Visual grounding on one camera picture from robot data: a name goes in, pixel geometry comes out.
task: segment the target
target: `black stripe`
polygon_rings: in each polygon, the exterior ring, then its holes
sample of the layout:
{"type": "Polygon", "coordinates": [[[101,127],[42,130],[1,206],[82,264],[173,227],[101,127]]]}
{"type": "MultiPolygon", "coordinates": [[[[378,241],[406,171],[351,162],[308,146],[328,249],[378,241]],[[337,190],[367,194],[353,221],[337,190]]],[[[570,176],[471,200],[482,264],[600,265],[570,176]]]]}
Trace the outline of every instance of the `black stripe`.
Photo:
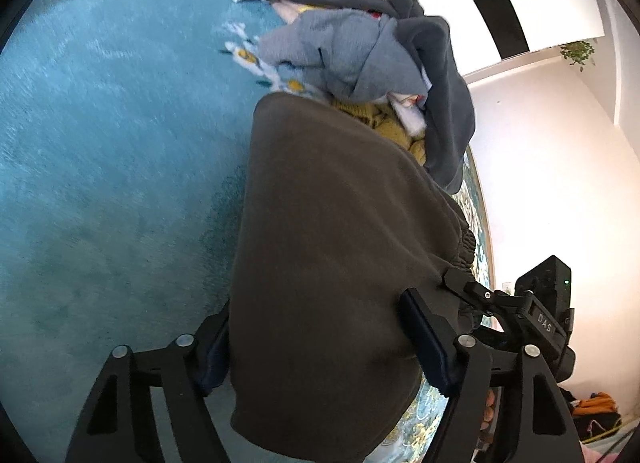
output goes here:
{"type": "Polygon", "coordinates": [[[529,51],[511,0],[474,0],[502,59],[529,51]]]}

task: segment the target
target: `pink fabric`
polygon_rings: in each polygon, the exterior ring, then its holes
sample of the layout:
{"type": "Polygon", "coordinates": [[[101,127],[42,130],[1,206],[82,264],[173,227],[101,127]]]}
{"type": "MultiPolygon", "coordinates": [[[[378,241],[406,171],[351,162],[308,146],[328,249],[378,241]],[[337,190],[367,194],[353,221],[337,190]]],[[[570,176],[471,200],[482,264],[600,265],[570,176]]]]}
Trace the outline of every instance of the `pink fabric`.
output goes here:
{"type": "MultiPolygon", "coordinates": [[[[598,459],[602,456],[599,452],[596,452],[584,445],[580,445],[582,447],[582,455],[584,456],[584,463],[596,463],[598,459]]],[[[612,463],[618,457],[617,454],[609,454],[604,458],[601,463],[612,463]]]]}

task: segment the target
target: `green plant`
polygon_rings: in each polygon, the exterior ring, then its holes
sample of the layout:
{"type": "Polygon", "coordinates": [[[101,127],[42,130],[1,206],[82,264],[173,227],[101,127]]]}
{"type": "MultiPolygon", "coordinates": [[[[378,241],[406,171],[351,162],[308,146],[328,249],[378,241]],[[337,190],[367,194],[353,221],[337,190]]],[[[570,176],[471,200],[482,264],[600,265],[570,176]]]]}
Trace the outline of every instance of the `green plant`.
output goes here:
{"type": "Polygon", "coordinates": [[[560,46],[561,55],[567,60],[573,60],[569,66],[580,64],[580,71],[584,71],[584,61],[588,60],[595,50],[585,40],[577,40],[560,46]]]}

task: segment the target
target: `silver screw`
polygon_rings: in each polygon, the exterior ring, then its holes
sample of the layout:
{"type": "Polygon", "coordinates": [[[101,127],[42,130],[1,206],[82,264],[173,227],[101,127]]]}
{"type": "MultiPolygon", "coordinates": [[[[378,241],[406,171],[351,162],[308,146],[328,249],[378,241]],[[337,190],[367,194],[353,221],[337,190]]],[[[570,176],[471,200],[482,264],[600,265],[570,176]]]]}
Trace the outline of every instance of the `silver screw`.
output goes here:
{"type": "Polygon", "coordinates": [[[127,348],[126,346],[117,346],[113,348],[111,355],[113,356],[113,358],[122,358],[126,356],[127,353],[129,353],[129,348],[127,348]]]}
{"type": "Polygon", "coordinates": [[[191,344],[193,344],[193,335],[189,335],[188,333],[184,334],[184,335],[180,335],[176,340],[175,343],[176,345],[178,345],[181,348],[186,348],[188,346],[190,346],[191,344]]]}
{"type": "Polygon", "coordinates": [[[471,335],[460,335],[458,337],[458,343],[465,348],[472,348],[476,345],[476,339],[471,335]]]}
{"type": "Polygon", "coordinates": [[[540,349],[538,346],[534,346],[533,344],[527,344],[524,347],[524,352],[529,355],[531,358],[536,358],[540,356],[540,349]]]}

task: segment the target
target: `black cable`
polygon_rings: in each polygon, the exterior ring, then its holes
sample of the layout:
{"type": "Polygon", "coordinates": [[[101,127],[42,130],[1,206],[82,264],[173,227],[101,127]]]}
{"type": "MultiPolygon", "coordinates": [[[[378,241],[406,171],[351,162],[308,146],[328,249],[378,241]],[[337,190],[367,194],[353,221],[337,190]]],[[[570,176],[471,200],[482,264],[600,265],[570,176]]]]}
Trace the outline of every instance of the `black cable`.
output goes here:
{"type": "Polygon", "coordinates": [[[617,442],[615,442],[613,445],[611,445],[607,451],[600,456],[600,458],[596,461],[596,463],[601,463],[601,461],[606,458],[609,454],[611,454],[613,452],[613,449],[615,449],[618,445],[620,445],[620,443],[622,443],[625,439],[627,439],[629,436],[631,436],[637,429],[638,427],[633,427],[633,429],[631,429],[629,432],[627,432],[622,438],[620,438],[617,442]]]}

